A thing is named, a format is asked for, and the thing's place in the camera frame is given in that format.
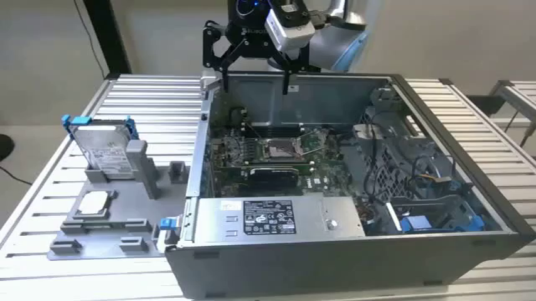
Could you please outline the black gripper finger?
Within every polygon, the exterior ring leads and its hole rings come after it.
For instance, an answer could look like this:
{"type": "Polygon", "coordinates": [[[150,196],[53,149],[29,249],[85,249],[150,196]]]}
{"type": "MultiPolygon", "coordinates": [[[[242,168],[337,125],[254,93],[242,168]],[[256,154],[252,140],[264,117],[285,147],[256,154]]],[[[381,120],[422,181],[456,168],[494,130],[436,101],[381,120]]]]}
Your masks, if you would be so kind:
{"type": "Polygon", "coordinates": [[[249,40],[244,28],[230,22],[226,26],[208,20],[204,27],[204,66],[221,72],[224,90],[229,91],[229,68],[232,64],[245,57],[249,40]],[[221,56],[214,52],[214,45],[226,37],[230,46],[221,56]]]}
{"type": "Polygon", "coordinates": [[[311,56],[311,46],[300,48],[299,50],[293,50],[289,53],[283,53],[285,58],[284,67],[284,90],[283,93],[285,95],[289,94],[289,83],[292,74],[299,73],[309,68],[309,56],[311,56]]]}

